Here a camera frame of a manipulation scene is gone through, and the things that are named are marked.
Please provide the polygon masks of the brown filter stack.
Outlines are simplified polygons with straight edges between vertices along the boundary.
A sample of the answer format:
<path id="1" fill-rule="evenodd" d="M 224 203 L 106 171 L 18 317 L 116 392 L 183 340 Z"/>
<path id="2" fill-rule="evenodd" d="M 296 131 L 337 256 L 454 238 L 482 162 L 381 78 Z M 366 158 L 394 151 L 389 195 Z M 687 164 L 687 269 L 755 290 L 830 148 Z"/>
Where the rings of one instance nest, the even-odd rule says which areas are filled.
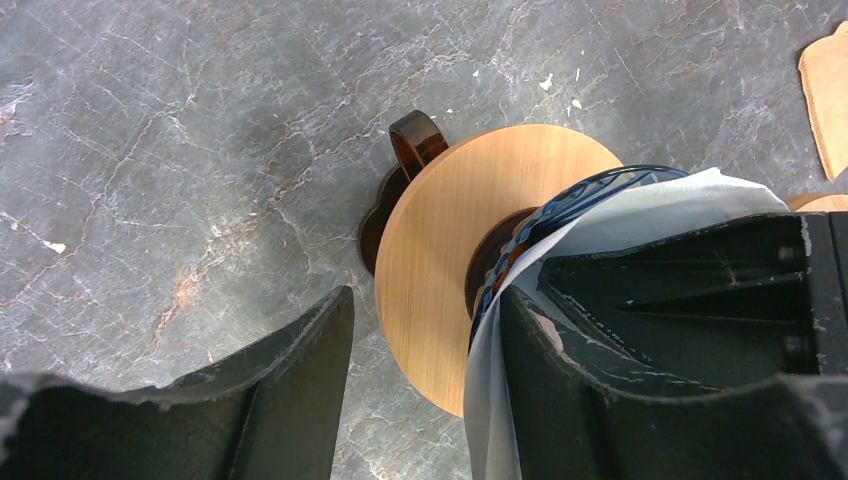
<path id="1" fill-rule="evenodd" d="M 847 22 L 808 45 L 798 70 L 820 162 L 834 182 L 847 169 Z"/>

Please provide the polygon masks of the white paper coffee filter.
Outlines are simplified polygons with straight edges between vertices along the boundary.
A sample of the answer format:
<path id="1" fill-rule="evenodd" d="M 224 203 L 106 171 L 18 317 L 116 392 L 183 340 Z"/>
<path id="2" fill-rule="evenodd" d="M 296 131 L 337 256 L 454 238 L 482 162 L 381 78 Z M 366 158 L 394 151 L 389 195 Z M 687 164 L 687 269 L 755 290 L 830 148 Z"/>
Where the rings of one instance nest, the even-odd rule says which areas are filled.
<path id="1" fill-rule="evenodd" d="M 510 285 L 535 272 L 546 255 L 601 253 L 634 247 L 754 214 L 786 213 L 767 187 L 718 169 L 623 191 L 529 248 L 506 276 Z M 499 293 L 483 315 L 465 378 L 464 426 L 475 479 L 521 476 L 500 346 Z"/>

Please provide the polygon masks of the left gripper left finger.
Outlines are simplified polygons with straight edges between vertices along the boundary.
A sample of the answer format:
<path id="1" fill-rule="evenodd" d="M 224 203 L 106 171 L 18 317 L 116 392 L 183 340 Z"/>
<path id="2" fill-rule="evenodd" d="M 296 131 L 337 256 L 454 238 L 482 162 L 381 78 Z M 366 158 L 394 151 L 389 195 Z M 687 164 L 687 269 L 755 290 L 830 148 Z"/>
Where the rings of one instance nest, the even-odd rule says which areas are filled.
<path id="1" fill-rule="evenodd" d="M 1 378 L 5 479 L 327 479 L 354 327 L 333 289 L 299 319 L 163 388 Z"/>

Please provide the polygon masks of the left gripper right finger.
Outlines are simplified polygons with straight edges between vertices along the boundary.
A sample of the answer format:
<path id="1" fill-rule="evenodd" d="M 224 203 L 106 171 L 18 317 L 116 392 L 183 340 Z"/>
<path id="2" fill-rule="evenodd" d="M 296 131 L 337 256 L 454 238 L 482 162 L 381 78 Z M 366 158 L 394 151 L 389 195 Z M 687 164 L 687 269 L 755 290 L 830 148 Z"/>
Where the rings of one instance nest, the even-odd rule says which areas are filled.
<path id="1" fill-rule="evenodd" d="M 553 321 L 521 289 L 501 344 L 526 479 L 843 479 L 847 380 L 712 391 Z"/>

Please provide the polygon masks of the wooden ring dripper holder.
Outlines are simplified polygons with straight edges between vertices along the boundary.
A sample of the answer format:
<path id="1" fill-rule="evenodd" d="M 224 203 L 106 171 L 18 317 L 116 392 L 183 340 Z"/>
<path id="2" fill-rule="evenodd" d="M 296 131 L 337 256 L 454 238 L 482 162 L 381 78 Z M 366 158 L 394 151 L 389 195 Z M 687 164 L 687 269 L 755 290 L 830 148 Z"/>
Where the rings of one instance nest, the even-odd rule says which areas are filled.
<path id="1" fill-rule="evenodd" d="M 804 193 L 786 200 L 792 212 L 847 212 L 847 194 Z"/>

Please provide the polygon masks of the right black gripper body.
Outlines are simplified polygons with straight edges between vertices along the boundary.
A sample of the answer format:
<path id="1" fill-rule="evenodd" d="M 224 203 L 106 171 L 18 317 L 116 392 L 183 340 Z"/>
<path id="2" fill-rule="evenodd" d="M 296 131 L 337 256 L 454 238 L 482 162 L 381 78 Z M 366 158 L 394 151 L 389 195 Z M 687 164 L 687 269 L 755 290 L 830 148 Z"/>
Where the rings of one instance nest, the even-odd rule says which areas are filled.
<path id="1" fill-rule="evenodd" d="M 847 216 L 747 216 L 546 260 L 542 293 L 590 338 L 710 387 L 847 371 Z"/>

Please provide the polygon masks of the small blue ribbed dripper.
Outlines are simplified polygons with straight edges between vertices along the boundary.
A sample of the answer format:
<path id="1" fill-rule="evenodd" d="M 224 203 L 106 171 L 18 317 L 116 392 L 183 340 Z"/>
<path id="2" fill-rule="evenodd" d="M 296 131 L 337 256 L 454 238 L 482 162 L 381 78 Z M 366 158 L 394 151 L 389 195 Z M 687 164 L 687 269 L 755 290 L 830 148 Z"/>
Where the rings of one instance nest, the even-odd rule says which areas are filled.
<path id="1" fill-rule="evenodd" d="M 471 319 L 469 345 L 483 315 L 518 258 L 597 204 L 628 189 L 684 178 L 687 172 L 661 165 L 632 165 L 602 171 L 558 193 L 538 207 L 518 210 L 494 226 L 468 266 L 465 303 Z"/>

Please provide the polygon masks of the brown amber glass dripper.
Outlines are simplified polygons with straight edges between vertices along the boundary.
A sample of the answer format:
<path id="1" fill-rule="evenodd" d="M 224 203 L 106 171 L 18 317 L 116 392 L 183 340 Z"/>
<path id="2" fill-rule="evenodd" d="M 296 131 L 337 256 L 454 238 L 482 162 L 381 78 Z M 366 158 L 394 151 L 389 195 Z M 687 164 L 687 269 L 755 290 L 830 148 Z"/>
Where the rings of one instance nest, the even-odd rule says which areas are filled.
<path id="1" fill-rule="evenodd" d="M 358 249 L 366 271 L 374 275 L 376 260 L 392 211 L 415 178 L 449 145 L 441 130 L 420 110 L 413 110 L 389 126 L 389 140 L 397 164 L 385 175 L 374 205 L 360 222 Z"/>

